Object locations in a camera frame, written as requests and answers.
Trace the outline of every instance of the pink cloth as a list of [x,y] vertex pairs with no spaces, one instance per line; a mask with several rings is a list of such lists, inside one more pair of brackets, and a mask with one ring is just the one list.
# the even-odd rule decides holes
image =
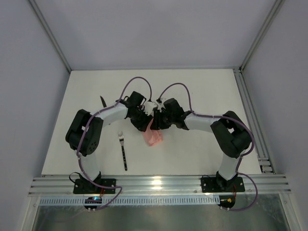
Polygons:
[[151,130],[151,124],[153,123],[153,119],[149,123],[148,127],[146,128],[146,131],[142,133],[145,142],[149,146],[154,146],[161,141],[163,141],[163,135],[160,131],[157,130]]

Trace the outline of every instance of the gray floor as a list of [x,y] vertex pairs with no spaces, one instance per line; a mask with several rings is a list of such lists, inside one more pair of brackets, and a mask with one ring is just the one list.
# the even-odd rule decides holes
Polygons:
[[[237,196],[235,207],[254,196]],[[42,206],[34,231],[288,231],[278,195],[260,195],[244,212],[227,212],[217,205],[109,207],[95,213],[81,207]]]

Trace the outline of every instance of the white table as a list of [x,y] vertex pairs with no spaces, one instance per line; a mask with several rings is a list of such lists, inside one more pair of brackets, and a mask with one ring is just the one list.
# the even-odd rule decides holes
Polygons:
[[[182,82],[191,92],[193,110],[202,114],[219,115],[233,110],[247,124],[242,101],[231,69],[220,70],[121,70],[73,71],[53,132],[43,175],[68,175],[79,171],[76,154],[65,141],[65,135],[76,112],[93,112],[102,108],[100,95],[107,105],[118,99],[125,84],[135,76],[145,77],[152,85],[153,99],[168,85]],[[124,95],[135,90],[149,97],[147,84],[134,80]],[[182,86],[170,88],[164,98],[175,98],[185,111],[188,98]],[[123,131],[128,171],[124,170],[118,132]],[[129,119],[116,121],[102,130],[95,151],[103,175],[201,175],[215,174],[222,151],[211,133],[181,130],[172,126],[163,130],[163,142],[149,147]],[[256,152],[246,156],[240,172],[260,174]]]

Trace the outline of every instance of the black mounting plate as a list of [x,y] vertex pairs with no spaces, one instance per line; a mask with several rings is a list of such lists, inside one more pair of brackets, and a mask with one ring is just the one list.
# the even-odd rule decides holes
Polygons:
[[[104,179],[101,178],[100,180],[96,180],[95,183],[112,187],[116,186],[116,179]],[[90,188],[88,185],[83,185],[83,181],[81,179],[76,179],[73,194],[101,194],[102,189],[99,187],[95,187],[90,183]],[[103,194],[115,194],[115,189],[104,189]]]
[[[236,191],[238,193],[245,192],[245,186],[243,182],[243,178],[237,177],[235,178],[233,185],[236,187]],[[201,177],[201,188],[203,193],[232,193],[234,191],[234,188],[231,187],[230,189],[227,189],[225,191],[222,191],[220,187],[216,183],[216,177]]]

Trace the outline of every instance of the black fork handle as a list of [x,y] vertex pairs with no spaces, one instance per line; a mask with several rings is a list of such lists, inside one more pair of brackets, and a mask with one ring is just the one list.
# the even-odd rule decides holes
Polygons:
[[124,168],[125,168],[125,171],[127,171],[127,164],[126,164],[126,157],[125,157],[124,146],[121,145],[121,147],[122,147],[122,155],[123,155],[123,161],[124,161]]

